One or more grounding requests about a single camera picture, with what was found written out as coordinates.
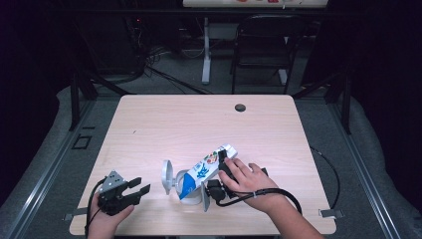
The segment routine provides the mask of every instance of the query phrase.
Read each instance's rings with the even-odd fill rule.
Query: chair
[[[298,45],[306,29],[307,23],[299,16],[255,15],[243,20],[237,28],[230,70],[232,94],[235,94],[237,68],[286,70],[286,94]]]

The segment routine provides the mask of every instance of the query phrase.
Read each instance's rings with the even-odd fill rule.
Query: white and blue package
[[[201,187],[201,182],[206,182],[217,174],[220,163],[219,152],[223,150],[226,151],[227,157],[230,159],[233,159],[237,155],[236,149],[227,143],[206,155],[183,175],[183,187],[179,194],[180,200]]]

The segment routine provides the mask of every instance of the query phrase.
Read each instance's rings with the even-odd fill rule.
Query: person's left hand
[[[133,211],[134,206],[129,205],[114,216],[99,211],[99,193],[97,192],[91,203],[91,218],[94,218],[89,228],[89,239],[108,239],[113,238],[118,224],[123,221]]]

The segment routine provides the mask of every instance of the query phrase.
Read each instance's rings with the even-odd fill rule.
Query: hand
[[[265,174],[261,168],[255,163],[249,163],[246,166],[239,158],[225,158],[224,162],[230,168],[233,176],[239,183],[232,180],[224,171],[219,171],[221,181],[232,191],[237,192],[255,192],[264,188],[279,188],[279,186]],[[269,213],[276,204],[280,202],[288,202],[287,198],[281,194],[270,193],[267,195],[259,195],[256,198],[248,198],[245,202],[251,207]]]
[[[123,221],[133,211],[134,206],[129,205],[114,216],[109,216],[102,211],[99,211],[99,194],[96,193],[93,197],[91,205],[91,218],[89,239],[107,239],[113,238],[118,224]]]

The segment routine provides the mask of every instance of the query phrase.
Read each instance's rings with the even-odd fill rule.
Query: chair backrest
[[[305,33],[307,25],[306,21],[296,15],[254,15],[239,24],[237,35],[296,37]]]

